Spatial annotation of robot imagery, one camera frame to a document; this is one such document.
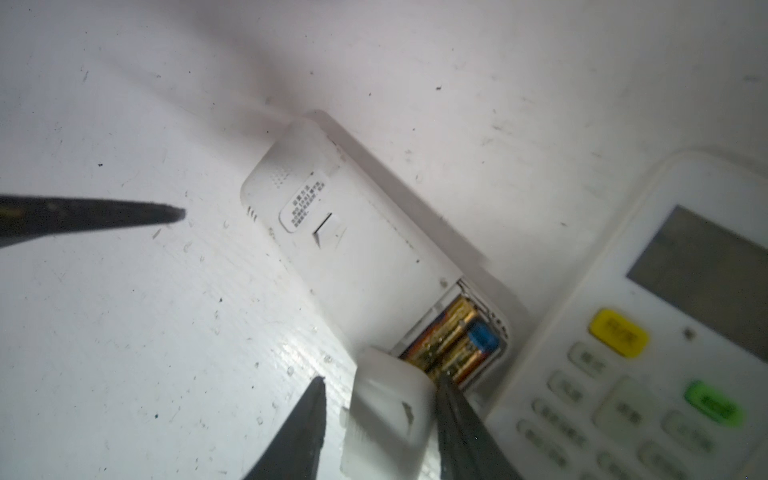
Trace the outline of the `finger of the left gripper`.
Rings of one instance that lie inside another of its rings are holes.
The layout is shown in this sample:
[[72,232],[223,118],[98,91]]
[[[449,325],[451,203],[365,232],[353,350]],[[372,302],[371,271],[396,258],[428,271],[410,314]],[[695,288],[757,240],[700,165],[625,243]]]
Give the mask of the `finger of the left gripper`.
[[183,208],[151,202],[3,195],[1,246],[59,234],[170,224],[185,217]]

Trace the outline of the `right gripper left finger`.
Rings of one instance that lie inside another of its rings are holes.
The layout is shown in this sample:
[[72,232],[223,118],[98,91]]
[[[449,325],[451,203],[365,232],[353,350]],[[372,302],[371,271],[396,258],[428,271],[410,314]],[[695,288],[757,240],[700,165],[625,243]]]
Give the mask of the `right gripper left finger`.
[[326,422],[326,385],[317,376],[244,479],[316,479]]

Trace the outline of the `gold AAA battery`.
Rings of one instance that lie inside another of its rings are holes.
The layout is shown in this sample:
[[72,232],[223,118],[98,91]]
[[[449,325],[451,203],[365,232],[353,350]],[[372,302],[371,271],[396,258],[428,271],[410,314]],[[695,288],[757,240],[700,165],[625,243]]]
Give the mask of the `gold AAA battery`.
[[445,375],[460,385],[498,349],[499,345],[500,339],[494,330],[482,321],[475,321],[468,332],[448,349],[427,375],[433,381]]
[[479,315],[475,303],[457,297],[400,355],[400,359],[428,371],[469,329]]

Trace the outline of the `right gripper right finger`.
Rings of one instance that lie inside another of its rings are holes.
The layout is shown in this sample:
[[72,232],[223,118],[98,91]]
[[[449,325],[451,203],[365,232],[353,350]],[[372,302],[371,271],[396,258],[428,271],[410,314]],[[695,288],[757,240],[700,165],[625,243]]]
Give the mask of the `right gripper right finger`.
[[437,381],[441,479],[521,479],[454,381]]

